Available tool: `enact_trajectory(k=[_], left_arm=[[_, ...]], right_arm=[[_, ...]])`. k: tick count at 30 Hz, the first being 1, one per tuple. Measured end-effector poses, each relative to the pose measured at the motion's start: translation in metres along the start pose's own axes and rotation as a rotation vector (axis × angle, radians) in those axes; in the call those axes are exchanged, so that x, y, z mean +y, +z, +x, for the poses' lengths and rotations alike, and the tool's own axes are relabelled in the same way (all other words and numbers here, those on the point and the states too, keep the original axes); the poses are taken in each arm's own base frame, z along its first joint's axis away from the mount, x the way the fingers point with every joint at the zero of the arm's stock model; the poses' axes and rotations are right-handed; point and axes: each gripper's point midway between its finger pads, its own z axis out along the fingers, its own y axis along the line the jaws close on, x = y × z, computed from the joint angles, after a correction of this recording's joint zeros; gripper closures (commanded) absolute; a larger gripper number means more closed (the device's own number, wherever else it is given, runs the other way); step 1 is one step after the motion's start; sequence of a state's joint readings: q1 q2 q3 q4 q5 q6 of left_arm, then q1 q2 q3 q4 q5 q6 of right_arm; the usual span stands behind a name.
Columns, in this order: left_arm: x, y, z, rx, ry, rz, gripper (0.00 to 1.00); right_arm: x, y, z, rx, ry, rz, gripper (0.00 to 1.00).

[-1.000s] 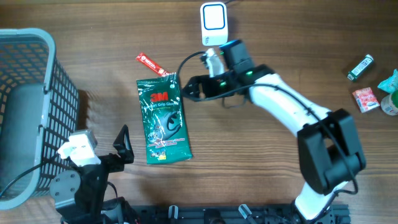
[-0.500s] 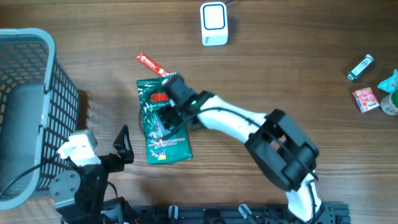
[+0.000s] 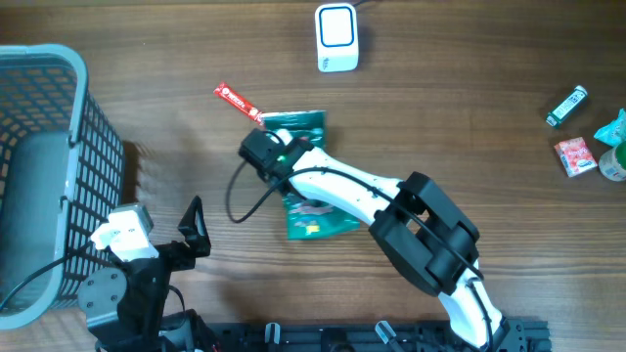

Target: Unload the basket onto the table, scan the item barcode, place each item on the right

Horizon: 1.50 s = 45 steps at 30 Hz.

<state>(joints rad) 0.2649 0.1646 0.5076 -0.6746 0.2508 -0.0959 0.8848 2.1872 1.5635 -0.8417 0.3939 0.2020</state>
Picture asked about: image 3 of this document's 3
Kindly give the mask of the green 3M gloves packet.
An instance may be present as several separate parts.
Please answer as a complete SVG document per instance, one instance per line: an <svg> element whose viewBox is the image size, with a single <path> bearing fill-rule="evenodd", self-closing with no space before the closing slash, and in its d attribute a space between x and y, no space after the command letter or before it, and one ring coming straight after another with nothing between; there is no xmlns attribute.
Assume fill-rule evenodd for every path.
<svg viewBox="0 0 626 352"><path fill-rule="evenodd" d="M293 137L326 148L324 110L265 112L265 127L272 132L288 130ZM318 240L358 230L360 221L328 203L304 200L296 195L283 196L289 240Z"/></svg>

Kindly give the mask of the red Nescafe sachet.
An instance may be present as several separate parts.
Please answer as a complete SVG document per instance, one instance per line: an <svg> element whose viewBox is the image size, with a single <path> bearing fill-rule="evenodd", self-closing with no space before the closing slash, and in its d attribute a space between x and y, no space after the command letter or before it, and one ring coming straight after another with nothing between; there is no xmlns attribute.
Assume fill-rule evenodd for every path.
<svg viewBox="0 0 626 352"><path fill-rule="evenodd" d="M263 126L263 112L258 109L254 104L244 98L236 90L234 90L226 82L222 81L214 90L213 94L229 103L238 111L243 113L248 119L254 121L256 124Z"/></svg>

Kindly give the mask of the red white small box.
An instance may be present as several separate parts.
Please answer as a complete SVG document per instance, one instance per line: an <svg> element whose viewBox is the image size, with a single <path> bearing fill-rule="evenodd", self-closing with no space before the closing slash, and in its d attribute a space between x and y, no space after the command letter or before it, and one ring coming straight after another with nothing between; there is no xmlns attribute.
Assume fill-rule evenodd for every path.
<svg viewBox="0 0 626 352"><path fill-rule="evenodd" d="M554 145L568 177L575 177L598 166L582 137L561 141Z"/></svg>

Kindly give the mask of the green white battery pack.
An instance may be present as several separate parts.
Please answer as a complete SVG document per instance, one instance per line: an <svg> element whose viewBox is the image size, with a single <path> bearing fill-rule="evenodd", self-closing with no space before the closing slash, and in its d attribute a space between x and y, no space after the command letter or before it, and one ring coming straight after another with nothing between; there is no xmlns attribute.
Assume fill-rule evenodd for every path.
<svg viewBox="0 0 626 352"><path fill-rule="evenodd" d="M547 114L546 122L553 128L559 128L587 99L587 90L577 85L559 105Z"/></svg>

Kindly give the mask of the green lid jar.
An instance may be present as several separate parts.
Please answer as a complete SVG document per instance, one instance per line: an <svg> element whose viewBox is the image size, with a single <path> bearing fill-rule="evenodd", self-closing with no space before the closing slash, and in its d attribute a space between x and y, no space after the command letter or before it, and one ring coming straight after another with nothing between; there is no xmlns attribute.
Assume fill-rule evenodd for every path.
<svg viewBox="0 0 626 352"><path fill-rule="evenodd" d="M626 178L625 148L626 142L622 142L604 153L600 158L599 169L603 176L610 181L622 182Z"/></svg>

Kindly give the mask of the light green tissue pack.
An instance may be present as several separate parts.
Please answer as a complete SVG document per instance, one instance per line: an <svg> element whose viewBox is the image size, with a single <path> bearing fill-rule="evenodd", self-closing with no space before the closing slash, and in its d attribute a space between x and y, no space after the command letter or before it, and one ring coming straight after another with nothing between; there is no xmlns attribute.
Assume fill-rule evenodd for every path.
<svg viewBox="0 0 626 352"><path fill-rule="evenodd" d="M625 109L621 109L618 116L608 125L600 128L594 138L613 148L624 142L626 139Z"/></svg>

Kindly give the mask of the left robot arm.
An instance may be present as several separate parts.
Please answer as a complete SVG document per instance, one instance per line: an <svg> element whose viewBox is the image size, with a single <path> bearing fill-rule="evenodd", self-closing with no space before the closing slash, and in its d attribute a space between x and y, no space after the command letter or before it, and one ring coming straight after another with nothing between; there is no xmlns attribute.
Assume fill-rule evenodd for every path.
<svg viewBox="0 0 626 352"><path fill-rule="evenodd" d="M112 255L110 266L89 275L78 291L86 326L97 351L219 351L216 334L193 309L165 316L171 274L193 270L210 254L200 197L194 197L181 218L180 242L154 245L153 220L145 205L117 207L98 226L90 241Z"/></svg>

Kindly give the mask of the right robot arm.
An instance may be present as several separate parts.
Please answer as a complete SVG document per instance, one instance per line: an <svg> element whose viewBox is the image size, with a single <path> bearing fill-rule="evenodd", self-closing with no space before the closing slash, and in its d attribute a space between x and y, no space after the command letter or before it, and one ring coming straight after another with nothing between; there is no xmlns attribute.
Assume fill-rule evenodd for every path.
<svg viewBox="0 0 626 352"><path fill-rule="evenodd" d="M287 130L252 130L239 155L271 192L325 202L367 224L396 271L440 300L460 340L481 350L495 350L503 340L505 318L478 267L479 232L428 176L370 174Z"/></svg>

